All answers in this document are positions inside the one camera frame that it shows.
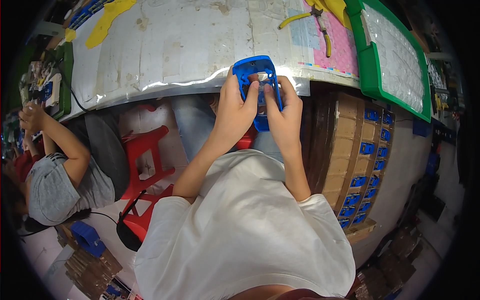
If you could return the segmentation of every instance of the pliers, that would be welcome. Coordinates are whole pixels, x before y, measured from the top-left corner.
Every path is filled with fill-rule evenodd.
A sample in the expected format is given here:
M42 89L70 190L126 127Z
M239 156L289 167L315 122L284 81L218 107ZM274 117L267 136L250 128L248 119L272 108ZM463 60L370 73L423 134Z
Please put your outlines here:
M298 20L298 19L301 19L301 18L306 18L306 17L310 17L310 16L317 17L318 24L320 25L320 30L322 31L322 33L324 34L324 37L325 37L325 43L326 43L326 46L327 46L327 57L330 57L330 54L332 52L332 46L330 45L330 37L327 34L327 28L325 27L325 24L322 20L322 13L323 12L324 12L323 9L318 10L315 7L312 6L312 11L311 12L306 12L306 13L298 14L296 16L287 18L282 23L280 23L280 25L278 26L278 29L282 29L283 27L287 26L288 23L290 23L292 21L295 21L295 20Z

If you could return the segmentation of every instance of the green tray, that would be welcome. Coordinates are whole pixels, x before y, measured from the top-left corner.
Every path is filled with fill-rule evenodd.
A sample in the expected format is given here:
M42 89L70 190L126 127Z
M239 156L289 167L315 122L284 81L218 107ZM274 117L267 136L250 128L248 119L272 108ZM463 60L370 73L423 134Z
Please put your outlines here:
M66 116L72 110L72 93L67 86L65 80L72 84L72 71L73 71L73 46L71 42L65 42L63 45L58 46L55 51L52 51L55 54L57 61L63 59L61 63L61 69L65 74L66 78L61 79L60 83L60 100L59 100L59 111L55 113L52 117L55 120L59 120L61 117Z
M422 112L416 112L412 107L410 107L405 102L401 101L392 94L385 92L382 89L382 78L380 72L380 61L378 58L378 50L375 42L371 42L367 45L365 38L365 31L362 25L361 10L364 10L365 7L363 3L366 3L368 6L372 7L379 13L381 13L385 18L392 22L400 32L408 39L410 44L413 46L417 52L417 57L419 60L420 69L422 72L422 81L424 87L423 95L423 109ZM350 16L350 22L352 24L353 36L355 38L355 44L357 46L357 56L359 62L359 73L360 73L360 89L362 93L366 96L372 97L377 100L384 101L389 104L397 104L400 107L411 112L416 117L427 121L431 121L431 102L430 102L430 86L428 79L428 70L427 62L425 60L425 55L421 46L418 44L417 40L413 35L408 31L408 29L400 22L397 17L382 3L378 0L345 0L347 5L347 13Z

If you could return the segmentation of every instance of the black cable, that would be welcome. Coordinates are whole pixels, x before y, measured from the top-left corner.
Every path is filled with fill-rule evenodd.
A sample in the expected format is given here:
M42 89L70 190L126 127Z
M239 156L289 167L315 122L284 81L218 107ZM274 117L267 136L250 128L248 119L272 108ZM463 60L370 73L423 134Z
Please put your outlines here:
M77 96L75 95L75 93L73 92L72 90L72 85L67 81L67 77L65 76L65 73L63 72L63 70L61 69L60 67L60 62L57 60L57 58L55 57L55 54L53 54L52 52L50 52L50 50L45 50L46 53L50 54L53 58L53 61L55 62L55 64L57 65L57 69L59 70L60 74L61 74L61 77L62 77L62 80L63 82L65 83L65 85L67 86L67 88L70 90L70 93L73 95L73 98L75 99L75 102L77 103L78 107L80 107L84 112L89 112L89 110L87 110L86 108L84 108L80 102L78 101L77 99Z
M97 215L106 216L107 218L109 218L110 220L112 220L113 223L117 224L117 222L116 222L114 219L112 219L110 216L105 215L105 214L103 214L103 213L91 212L91 214L97 214ZM27 234L19 234L18 236L19 236L19 237L28 237L28 236L31 236L31 235L34 235L34 234L36 234L36 233L42 232L43 230L49 229L49 228L50 228L50 227L47 227L47 228L44 228L44 229L42 229L42 230L39 230L39 231L36 231L36 232L27 233Z
M116 222L114 219L112 219L110 216L108 216L108 215L105 215L105 214L103 214L103 213L91 212L91 214L97 214L97 215L106 216L107 218L109 218L110 220L112 220L112 221L113 221L113 223L117 224L117 222Z

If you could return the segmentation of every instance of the white t-shirt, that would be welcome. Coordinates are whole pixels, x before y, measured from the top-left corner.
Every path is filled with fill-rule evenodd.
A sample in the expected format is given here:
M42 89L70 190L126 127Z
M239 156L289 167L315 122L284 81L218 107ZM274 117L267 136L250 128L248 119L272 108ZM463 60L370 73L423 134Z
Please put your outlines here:
M213 163L192 205L158 201L135 260L141 296L218 300L270 284L345 296L355 262L330 205L296 202L283 181L282 163L247 149Z

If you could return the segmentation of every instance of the fingernail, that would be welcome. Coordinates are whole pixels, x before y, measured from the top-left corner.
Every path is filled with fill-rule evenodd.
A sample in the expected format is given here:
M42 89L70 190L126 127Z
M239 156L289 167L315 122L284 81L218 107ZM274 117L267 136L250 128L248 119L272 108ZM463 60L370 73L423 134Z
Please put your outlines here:
M258 90L258 86L260 85L260 82L258 81L254 81L250 84L250 86L253 86L254 88L256 88Z

